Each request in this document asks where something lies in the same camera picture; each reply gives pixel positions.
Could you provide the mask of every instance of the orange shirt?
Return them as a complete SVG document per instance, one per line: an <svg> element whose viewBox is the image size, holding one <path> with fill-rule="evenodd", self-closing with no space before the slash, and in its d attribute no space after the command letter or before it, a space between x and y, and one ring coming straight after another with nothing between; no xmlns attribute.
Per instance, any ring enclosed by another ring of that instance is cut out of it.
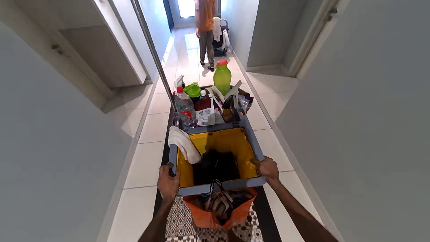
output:
<svg viewBox="0 0 430 242"><path fill-rule="evenodd" d="M210 31L213 29L213 7L215 0L199 1L199 26L200 31Z"/></svg>

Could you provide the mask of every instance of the green water bottle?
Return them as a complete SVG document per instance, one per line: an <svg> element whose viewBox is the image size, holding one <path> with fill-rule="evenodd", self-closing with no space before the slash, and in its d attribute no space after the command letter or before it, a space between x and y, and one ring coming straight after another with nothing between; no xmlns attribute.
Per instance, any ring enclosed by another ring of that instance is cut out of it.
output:
<svg viewBox="0 0 430 242"><path fill-rule="evenodd" d="M216 65L216 71L214 73L214 85L218 90L225 95L230 90L231 83L231 72L227 68L227 60L222 59L218 61Z"/></svg>

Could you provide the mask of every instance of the plastic water bottle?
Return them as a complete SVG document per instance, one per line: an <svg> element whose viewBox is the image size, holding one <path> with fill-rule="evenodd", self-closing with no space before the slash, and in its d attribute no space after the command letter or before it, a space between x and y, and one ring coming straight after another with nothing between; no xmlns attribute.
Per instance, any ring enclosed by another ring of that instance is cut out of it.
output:
<svg viewBox="0 0 430 242"><path fill-rule="evenodd" d="M175 92L175 106L179 113L185 128L194 128L196 124L196 111L194 110L193 101L186 93L183 87L177 87Z"/></svg>

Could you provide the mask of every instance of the person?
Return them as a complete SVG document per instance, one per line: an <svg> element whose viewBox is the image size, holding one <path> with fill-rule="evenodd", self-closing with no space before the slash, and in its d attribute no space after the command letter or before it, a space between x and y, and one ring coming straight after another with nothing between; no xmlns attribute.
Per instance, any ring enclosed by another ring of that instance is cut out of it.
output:
<svg viewBox="0 0 430 242"><path fill-rule="evenodd" d="M196 20L196 35L200 43L200 64L205 66L206 50L208 51L209 66L208 69L215 71L214 68L214 48L212 41L213 34L213 17L216 11L215 0L195 0L196 10L194 18Z"/></svg>
<svg viewBox="0 0 430 242"><path fill-rule="evenodd" d="M265 156L262 161L251 159L251 162L257 166L260 175L266 179L269 186L275 191L305 242L337 242L337 239L282 185L279 180L278 167L272 158ZM169 169L172 167L173 164L170 162L160 167L157 185L163 201L154 219L149 223L138 242L160 242L165 240L167 216L178 193L179 178L181 177L179 171L176 173L176 177L169 175ZM232 230L228 230L227 235L230 242L242 242L240 238L234 235Z"/></svg>

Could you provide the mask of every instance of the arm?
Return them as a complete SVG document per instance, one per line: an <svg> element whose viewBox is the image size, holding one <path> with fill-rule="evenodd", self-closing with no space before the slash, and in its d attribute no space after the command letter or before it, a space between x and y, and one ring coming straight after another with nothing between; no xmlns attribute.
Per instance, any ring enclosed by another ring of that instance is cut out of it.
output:
<svg viewBox="0 0 430 242"><path fill-rule="evenodd" d="M197 38L200 38L200 32L199 32L199 21L200 21L199 0L195 0L194 2L196 4L196 7L195 7L196 10L194 11L194 19L196 20L196 35L197 35Z"/></svg>
<svg viewBox="0 0 430 242"><path fill-rule="evenodd" d="M160 167L157 186L160 190L163 202L154 219L149 223L138 242L157 242L164 241L165 239L167 216L175 202L175 197L179 190L179 178L181 177L179 171L176 173L175 177L169 175L169 169L172 167L173 164L170 162Z"/></svg>
<svg viewBox="0 0 430 242"><path fill-rule="evenodd" d="M305 242L338 242L282 185L278 167L272 158L265 156L262 161L251 159L251 162L275 191Z"/></svg>

